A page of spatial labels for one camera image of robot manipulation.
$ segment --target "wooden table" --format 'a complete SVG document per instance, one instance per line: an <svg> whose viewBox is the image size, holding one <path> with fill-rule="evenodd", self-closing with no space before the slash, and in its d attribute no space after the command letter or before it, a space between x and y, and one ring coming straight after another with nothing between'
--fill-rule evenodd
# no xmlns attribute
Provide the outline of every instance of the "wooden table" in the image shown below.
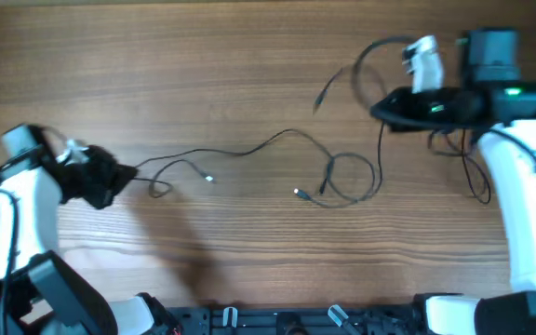
<svg viewBox="0 0 536 335"><path fill-rule="evenodd" d="M455 37L483 25L519 28L523 73L536 78L533 1L0 9L0 134L20 122L51 125L135 165L197 147L245 151L297 127L335 153L375 162L379 123L356 104L348 75L312 114L328 78L374 39L435 34L447 83L456 84ZM399 50L369 59L388 87L410 82ZM248 157L194 154L216 184L175 166L163 179L176 191L164 198L149 198L148 185L133 181L105 210L82 200L61 206L61 255L108 300L147 291L167 306L507 292L497 198L482 206L467 197L460 161L432 156L424 136L385 134L380 193L346 209L317 208L292 193L312 193L326 164L303 138ZM348 192L368 186L365 166L347 160L337 169ZM325 198L337 201L331 192Z"/></svg>

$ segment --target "wire connector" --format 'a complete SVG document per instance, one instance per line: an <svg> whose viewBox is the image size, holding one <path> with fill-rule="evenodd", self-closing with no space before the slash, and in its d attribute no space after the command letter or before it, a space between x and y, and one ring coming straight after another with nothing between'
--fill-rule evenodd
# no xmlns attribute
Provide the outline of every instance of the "wire connector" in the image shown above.
<svg viewBox="0 0 536 335"><path fill-rule="evenodd" d="M328 94L328 89L324 88L324 90L322 90L320 92L320 94L318 94L317 98L315 98L315 101L314 101L314 114L315 114L315 112L317 112L317 110L322 105L322 102L324 101L324 98L326 97L327 94Z"/></svg>
<svg viewBox="0 0 536 335"><path fill-rule="evenodd" d="M214 177L212 177L212 176L210 176L209 174L207 174L206 171L204 171L204 170L202 170L202 169L199 169L199 167L197 167L197 168L198 168L198 171L197 171L197 172L200 174L200 176L201 176L202 178L204 178L206 181L209 181L209 182L212 182L212 183L215 182L215 181L214 181Z"/></svg>
<svg viewBox="0 0 536 335"><path fill-rule="evenodd" d="M304 190L295 189L293 190L293 193L303 200L308 200L308 201L312 200L312 197L308 195Z"/></svg>

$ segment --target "black cable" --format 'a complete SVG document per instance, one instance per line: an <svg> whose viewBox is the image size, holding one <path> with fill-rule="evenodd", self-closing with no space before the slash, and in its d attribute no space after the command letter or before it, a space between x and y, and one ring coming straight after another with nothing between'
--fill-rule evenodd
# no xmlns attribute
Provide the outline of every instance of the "black cable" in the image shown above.
<svg viewBox="0 0 536 335"><path fill-rule="evenodd" d="M5 194L12 206L12 226L11 226L11 239L9 242L9 252L7 254L7 268L6 274L3 278L3 286L1 293L1 314L0 314L0 328L3 335L7 335L7 307L9 304L9 286L11 280L11 273L16 267L16 256L18 255L18 230L19 230L19 215L20 210L18 208L18 199L10 191L0 189L0 194Z"/></svg>
<svg viewBox="0 0 536 335"><path fill-rule="evenodd" d="M160 175L166 169L168 169L168 168L172 167L173 165L175 165L177 163L180 163L180 162L187 163L195 172L197 172L200 176L202 176L202 178L206 179L207 181L214 181L214 178L212 178L204 170L199 168L194 162L189 161L187 159L178 159L178 160L172 161L172 162L164 165L158 171L156 171L156 173L154 174L154 176L152 178L136 177L136 178L134 178L134 181L148 181L148 182L150 182L150 184L148 185L148 195L150 197L159 198L161 196L164 196L164 195L172 192L175 187L173 187L173 184L171 184L170 182L160 181L158 178L160 177ZM167 187L167 189L165 191L162 191L162 192L156 190L156 188L154 186L157 183L165 185Z"/></svg>
<svg viewBox="0 0 536 335"><path fill-rule="evenodd" d="M362 156L360 154L356 154L356 153L332 154L322 143L320 143L319 141L314 139L311 135L305 133L304 131L298 130L296 128L289 128L289 129L284 129L282 131L279 131L276 134L274 134L270 139L262 142L260 145L254 147L251 150L245 151L245 152L233 152L233 151L227 151L227 150L221 150L221 149L198 148L198 149L188 150L188 151L185 151L185 152L179 153L179 154L170 154L170 155L165 155L165 156L148 158L148 159L142 161L141 163L139 163L136 166L136 168L141 168L145 164L148 164L148 163L153 162L153 161L176 158L176 157L184 156L184 155L187 155L187 154L193 154L193 153L199 153L199 152L216 153L216 154L228 154L228 155L231 155L231 156L238 156L238 157L246 156L246 155L250 155L250 154L254 154L254 153L258 152L259 150L261 150L262 148L264 148L268 144L272 143L276 138L278 138L278 137L280 137L280 136L282 136L282 135L284 135L286 133L295 133L295 134L303 136L305 139L309 140L313 145L315 145L315 147L317 147L317 149L319 149L320 152L322 152L328 158L328 163L326 164L326 168L325 168L325 171L324 171L324 180L322 181L321 187L319 188L319 193L323 194L324 191L325 191L326 185L328 185L328 186L330 186L332 191L337 196L341 197L344 200L347 200L348 203L340 204L340 205L330 205L330 204L328 204L326 202L315 200L313 197L311 197L310 195L308 195L304 191L301 191L299 189L295 189L297 191L295 194L299 198L312 201L313 203L315 203L315 204L317 204L317 205L319 205L319 206L321 206L323 208L344 208L344 207L350 206L352 204L356 204L356 203L358 203L360 201L364 201L364 200L367 200L367 199L371 198L380 189L380 186L382 185L382 169L380 168L380 178L381 179L380 179L379 183L376 184L375 183L374 166L371 164L371 162L369 162L369 160L367 160L366 157L364 157L364 156ZM383 133L383 126L382 126L381 131L380 131L380 138L382 138L382 133ZM362 162L365 162L368 165L368 167L370 168L371 175L372 175L372 184L369 186L368 191L365 192L363 195L361 195L359 197L352 197L352 196L349 196L347 194L344 194L336 186L336 184L332 181L332 174L333 174L333 171L334 171L334 164L335 164L336 160L338 158L341 158L341 157L357 158L357 159L361 160ZM174 164L179 163L179 162L187 163L191 168L193 168L200 176L205 178L207 181L214 181L214 179L212 177L210 177L204 170L199 168L195 163L193 163L193 162L191 162L189 160L186 160L186 159L179 159L179 160L171 161L168 164L166 164L163 167L161 167L159 170L157 170L155 172L155 174L152 176L152 178L137 178L137 180L150 182L150 184L148 186L148 194L149 194L149 196L154 197L154 198L161 197L161 196L171 192L173 190L173 186L169 182L160 181L159 180L160 175L167 168L170 168L171 166L173 166ZM379 164L379 167L382 166L382 162L381 162L379 157L378 157L378 164ZM162 191L162 192L156 190L154 188L154 186L157 183L161 183L161 184L167 186L167 189L165 191Z"/></svg>
<svg viewBox="0 0 536 335"><path fill-rule="evenodd" d="M60 141L62 141L64 144L67 143L67 136L65 136L62 132L60 132L58 129L52 126L39 126L42 130L48 131L51 134L55 135Z"/></svg>
<svg viewBox="0 0 536 335"><path fill-rule="evenodd" d="M446 141L447 146L450 148L452 152L443 152L440 150L437 150L434 148L433 145L433 138L435 135L442 135L444 140ZM427 138L427 148L435 155L442 155L445 157L460 157L462 159L462 167L464 168L464 174L466 176L466 180L469 185L469 189L471 190L471 194L473 195L473 198L475 198L478 202L480 202L483 205L487 205L491 201L491 185L489 182L489 178L487 174L485 173L485 170L475 161L475 159L472 157L475 153L475 146L471 145L468 152L465 150L466 148L466 130L462 130L462 140L461 140L461 148L458 148L456 144L454 144L450 138L449 134L446 132L440 132L439 130L432 131L428 138ZM477 174L481 177L481 180L483 181L482 187L480 191L476 192L475 187L473 186L471 172L469 171L469 168L467 164L470 164L471 166L475 167Z"/></svg>
<svg viewBox="0 0 536 335"><path fill-rule="evenodd" d="M369 98L366 95L365 91L363 90L363 85L361 82L361 74L363 72L363 60L365 57L374 49L378 47L382 47L388 44L412 44L416 41L414 37L410 36L392 36L388 38L384 38L382 40L373 42L368 47L366 47L359 56L357 57L355 63L353 64L353 69L351 70L351 88L353 89L353 92L355 93L355 98L359 101L359 103L366 108L366 110L369 110L370 102Z"/></svg>
<svg viewBox="0 0 536 335"><path fill-rule="evenodd" d="M315 98L314 114L320 108L320 106L322 105L322 102L324 102L324 99L328 95L328 89L330 88L330 85L332 85L332 83L334 83L334 81L338 79L338 77L341 76L341 74L347 69L349 69L350 67L351 67L350 65L341 67L341 69L337 71L337 73L335 73L333 76L331 76L331 78L327 81L327 83L324 85L324 88L322 88L322 91L320 91L320 94L318 94L317 97Z"/></svg>

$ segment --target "green led light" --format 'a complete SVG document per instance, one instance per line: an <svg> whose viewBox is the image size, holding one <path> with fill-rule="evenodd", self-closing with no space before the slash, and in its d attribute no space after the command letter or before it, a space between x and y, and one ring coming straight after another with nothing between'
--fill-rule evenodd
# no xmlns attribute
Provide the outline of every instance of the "green led light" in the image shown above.
<svg viewBox="0 0 536 335"><path fill-rule="evenodd" d="M517 96L522 93L522 89L517 87L510 87L505 89L504 92L506 92L506 94L509 96Z"/></svg>
<svg viewBox="0 0 536 335"><path fill-rule="evenodd" d="M444 105L437 105L432 107L432 113L442 112L444 110Z"/></svg>

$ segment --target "white plastic part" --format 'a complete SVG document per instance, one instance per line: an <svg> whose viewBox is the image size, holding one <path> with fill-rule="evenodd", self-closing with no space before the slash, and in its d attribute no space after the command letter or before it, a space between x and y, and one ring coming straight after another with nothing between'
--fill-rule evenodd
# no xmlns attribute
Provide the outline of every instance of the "white plastic part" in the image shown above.
<svg viewBox="0 0 536 335"><path fill-rule="evenodd" d="M117 322L118 335L141 335L154 325L150 308L141 297L114 301L109 305Z"/></svg>
<svg viewBox="0 0 536 335"><path fill-rule="evenodd" d="M496 125L536 152L536 120ZM478 147L494 181L510 250L513 291L536 289L536 172L529 156L512 142L493 133L481 137Z"/></svg>
<svg viewBox="0 0 536 335"><path fill-rule="evenodd" d="M53 250L59 253L57 207L61 188L42 168L24 170L5 180L0 189L18 199L19 230L16 266L23 268L36 254ZM5 194L0 194L0 278L6 275L11 242L13 207Z"/></svg>
<svg viewBox="0 0 536 335"><path fill-rule="evenodd" d="M427 35L407 47L414 50L408 60L409 71L413 74L413 93L430 89L440 89L444 83L444 67L437 54L436 38Z"/></svg>
<svg viewBox="0 0 536 335"><path fill-rule="evenodd" d="M425 302L427 325L439 335L476 335L475 308L480 299L440 296Z"/></svg>

